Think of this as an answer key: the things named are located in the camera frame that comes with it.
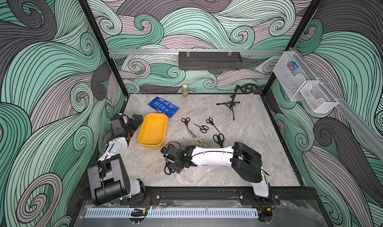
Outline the small black scissors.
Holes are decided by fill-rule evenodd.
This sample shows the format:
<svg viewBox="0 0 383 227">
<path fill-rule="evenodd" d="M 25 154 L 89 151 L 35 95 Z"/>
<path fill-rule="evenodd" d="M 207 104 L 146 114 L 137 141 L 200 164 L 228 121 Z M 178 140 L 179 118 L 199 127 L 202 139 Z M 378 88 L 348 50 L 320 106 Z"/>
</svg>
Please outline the small black scissors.
<svg viewBox="0 0 383 227">
<path fill-rule="evenodd" d="M 198 125 L 196 123 L 194 123 L 194 125 L 197 126 L 202 133 L 207 133 L 209 130 L 209 127 L 206 125 Z"/>
</svg>

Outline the yellow storage box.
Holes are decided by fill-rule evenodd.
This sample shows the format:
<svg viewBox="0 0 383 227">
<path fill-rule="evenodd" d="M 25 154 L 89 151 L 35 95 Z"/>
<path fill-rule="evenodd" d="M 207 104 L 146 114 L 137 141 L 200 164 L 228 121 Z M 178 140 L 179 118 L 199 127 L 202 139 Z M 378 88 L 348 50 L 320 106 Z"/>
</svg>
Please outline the yellow storage box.
<svg viewBox="0 0 383 227">
<path fill-rule="evenodd" d="M 145 116 L 138 137 L 138 143 L 150 149 L 158 149 L 162 147 L 166 129 L 167 129 L 168 117 L 165 114 L 150 113 Z"/>
</svg>

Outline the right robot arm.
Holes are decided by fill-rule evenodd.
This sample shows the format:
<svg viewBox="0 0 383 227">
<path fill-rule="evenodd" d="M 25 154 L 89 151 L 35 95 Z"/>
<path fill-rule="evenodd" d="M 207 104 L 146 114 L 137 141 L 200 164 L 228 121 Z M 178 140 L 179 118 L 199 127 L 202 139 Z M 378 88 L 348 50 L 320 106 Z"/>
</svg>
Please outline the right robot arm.
<svg viewBox="0 0 383 227">
<path fill-rule="evenodd" d="M 161 153 L 170 170 L 178 174 L 189 167 L 205 165 L 231 167 L 243 180 L 251 183 L 255 196 L 269 197 L 270 186 L 265 178 L 269 174 L 262 169 L 261 154 L 241 142 L 220 149 L 197 146 L 186 146 L 183 149 L 168 144 L 161 149 Z"/>
</svg>

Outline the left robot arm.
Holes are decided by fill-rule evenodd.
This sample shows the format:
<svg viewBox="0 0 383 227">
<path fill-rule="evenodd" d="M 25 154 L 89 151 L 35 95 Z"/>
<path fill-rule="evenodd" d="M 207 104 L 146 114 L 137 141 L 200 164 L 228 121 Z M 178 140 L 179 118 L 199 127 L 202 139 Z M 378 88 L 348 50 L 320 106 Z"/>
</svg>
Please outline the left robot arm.
<svg viewBox="0 0 383 227">
<path fill-rule="evenodd" d="M 143 116 L 116 114 L 110 119 L 112 135 L 104 154 L 87 167 L 93 204 L 100 206 L 113 200 L 130 198 L 142 201 L 145 186 L 140 179 L 130 180 L 121 155 L 127 151 L 130 139 L 143 123 Z"/>
</svg>

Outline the large black scissors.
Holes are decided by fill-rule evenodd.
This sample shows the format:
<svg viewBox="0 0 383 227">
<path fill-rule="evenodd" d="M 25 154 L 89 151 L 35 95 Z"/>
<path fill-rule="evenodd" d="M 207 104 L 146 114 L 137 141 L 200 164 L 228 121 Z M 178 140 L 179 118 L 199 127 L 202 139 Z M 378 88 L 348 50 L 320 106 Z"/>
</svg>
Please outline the large black scissors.
<svg viewBox="0 0 383 227">
<path fill-rule="evenodd" d="M 213 140 L 220 146 L 220 148 L 223 148 L 224 144 L 224 135 L 223 134 L 215 134 L 213 135 Z"/>
</svg>

